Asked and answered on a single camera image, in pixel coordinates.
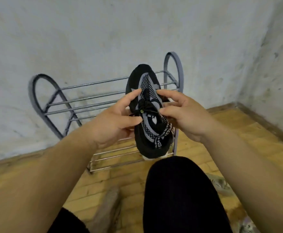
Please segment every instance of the person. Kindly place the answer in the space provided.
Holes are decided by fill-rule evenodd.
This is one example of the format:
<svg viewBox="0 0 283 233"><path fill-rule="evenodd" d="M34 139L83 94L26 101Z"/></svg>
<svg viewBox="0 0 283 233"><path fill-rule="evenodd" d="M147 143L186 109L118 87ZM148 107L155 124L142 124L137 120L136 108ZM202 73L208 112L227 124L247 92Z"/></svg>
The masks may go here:
<svg viewBox="0 0 283 233"><path fill-rule="evenodd" d="M47 232L97 149L133 137L141 117L125 108L135 90L95 119L47 149L35 167L0 189L0 232ZM256 154L230 129L182 93L158 90L174 102L160 113L190 139L201 142L261 232L283 232L283 171ZM67 226L78 219L66 218ZM231 232L211 181L185 157L157 161L149 170L144 200L144 232ZM89 232L75 228L73 232Z"/></svg>

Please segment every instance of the hand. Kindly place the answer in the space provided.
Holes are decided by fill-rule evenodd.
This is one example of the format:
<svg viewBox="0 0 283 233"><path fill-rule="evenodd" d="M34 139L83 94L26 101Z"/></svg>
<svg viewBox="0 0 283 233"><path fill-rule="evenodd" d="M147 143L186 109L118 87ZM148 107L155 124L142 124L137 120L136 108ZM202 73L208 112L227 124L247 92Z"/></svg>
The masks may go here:
<svg viewBox="0 0 283 233"><path fill-rule="evenodd" d="M170 117L173 126L182 130L191 140L201 142L201 138L211 132L218 122L198 102L192 98L170 90L157 90L157 93L174 102L164 103L160 113Z"/></svg>
<svg viewBox="0 0 283 233"><path fill-rule="evenodd" d="M134 126L142 122L141 117L130 117L125 108L141 93L141 89L122 97L116 104L104 110L92 121L80 128L88 142L94 142L98 149L106 148L116 141L134 137Z"/></svg>

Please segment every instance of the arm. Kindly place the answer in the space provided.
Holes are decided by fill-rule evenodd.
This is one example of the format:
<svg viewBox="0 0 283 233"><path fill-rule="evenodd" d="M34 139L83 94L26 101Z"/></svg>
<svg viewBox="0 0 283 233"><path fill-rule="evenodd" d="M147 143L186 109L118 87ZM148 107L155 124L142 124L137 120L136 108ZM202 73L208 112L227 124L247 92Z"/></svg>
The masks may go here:
<svg viewBox="0 0 283 233"><path fill-rule="evenodd" d="M133 136L128 127L141 117L125 108L140 90L133 91L94 120L48 149L35 167L0 189L0 232L47 232L97 149Z"/></svg>
<svg viewBox="0 0 283 233"><path fill-rule="evenodd" d="M283 232L283 171L256 154L241 138L215 121L182 93L158 90L172 98L160 113L190 139L202 142L261 232Z"/></svg>

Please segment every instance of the black sneaker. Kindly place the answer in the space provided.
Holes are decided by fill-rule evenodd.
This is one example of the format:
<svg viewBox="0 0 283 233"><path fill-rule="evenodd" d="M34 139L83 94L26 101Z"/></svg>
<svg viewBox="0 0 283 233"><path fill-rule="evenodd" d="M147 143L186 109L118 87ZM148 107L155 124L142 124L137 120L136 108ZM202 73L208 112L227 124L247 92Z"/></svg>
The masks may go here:
<svg viewBox="0 0 283 233"><path fill-rule="evenodd" d="M167 153L173 141L172 124L159 114L162 103L168 102L168 99L157 94L156 89L161 87L149 65L139 65L133 70L125 93L139 88L142 89L141 94L129 105L132 116L143 118L134 129L136 146L146 158L158 158Z"/></svg>

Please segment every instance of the black pants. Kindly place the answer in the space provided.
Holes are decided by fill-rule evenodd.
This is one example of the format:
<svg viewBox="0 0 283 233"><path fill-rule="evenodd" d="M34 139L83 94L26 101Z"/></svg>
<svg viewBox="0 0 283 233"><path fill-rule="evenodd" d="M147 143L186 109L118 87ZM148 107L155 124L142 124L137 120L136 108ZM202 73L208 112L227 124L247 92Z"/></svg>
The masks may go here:
<svg viewBox="0 0 283 233"><path fill-rule="evenodd" d="M157 161L149 170L144 201L145 233L232 232L218 194L205 173L186 157ZM63 209L49 232L88 232Z"/></svg>

